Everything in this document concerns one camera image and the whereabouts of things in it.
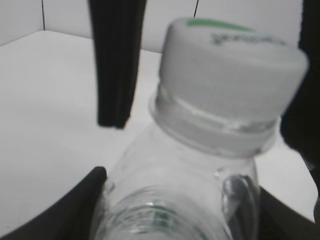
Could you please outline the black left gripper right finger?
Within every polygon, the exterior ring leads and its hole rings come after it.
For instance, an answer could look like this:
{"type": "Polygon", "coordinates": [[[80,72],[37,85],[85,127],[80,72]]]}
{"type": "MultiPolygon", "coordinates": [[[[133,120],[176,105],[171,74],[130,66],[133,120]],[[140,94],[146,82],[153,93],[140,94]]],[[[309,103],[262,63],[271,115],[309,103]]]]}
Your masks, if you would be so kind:
{"type": "Polygon", "coordinates": [[[320,225],[301,216],[264,188],[260,189],[260,240],[318,240],[320,225]]]}

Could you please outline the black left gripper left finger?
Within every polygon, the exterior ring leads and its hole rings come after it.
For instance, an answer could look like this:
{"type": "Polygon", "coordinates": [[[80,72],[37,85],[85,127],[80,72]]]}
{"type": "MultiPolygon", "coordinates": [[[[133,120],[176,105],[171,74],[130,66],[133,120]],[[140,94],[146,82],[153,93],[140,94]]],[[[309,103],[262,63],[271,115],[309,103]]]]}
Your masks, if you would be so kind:
{"type": "Polygon", "coordinates": [[[95,206],[106,180],[104,167],[93,168],[55,204],[1,239],[88,240],[95,206]]]}

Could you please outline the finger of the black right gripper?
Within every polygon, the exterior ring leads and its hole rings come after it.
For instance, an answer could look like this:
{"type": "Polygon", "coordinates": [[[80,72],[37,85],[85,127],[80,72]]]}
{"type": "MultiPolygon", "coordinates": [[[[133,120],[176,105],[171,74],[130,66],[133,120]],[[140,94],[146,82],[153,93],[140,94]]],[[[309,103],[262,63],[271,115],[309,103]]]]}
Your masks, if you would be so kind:
{"type": "Polygon", "coordinates": [[[88,1],[97,82],[97,123],[124,129],[134,101],[145,0],[88,1]]]}
{"type": "Polygon", "coordinates": [[[282,116],[280,133],[311,168],[320,167],[320,2],[304,0],[298,47],[308,58],[307,73],[282,116]]]}

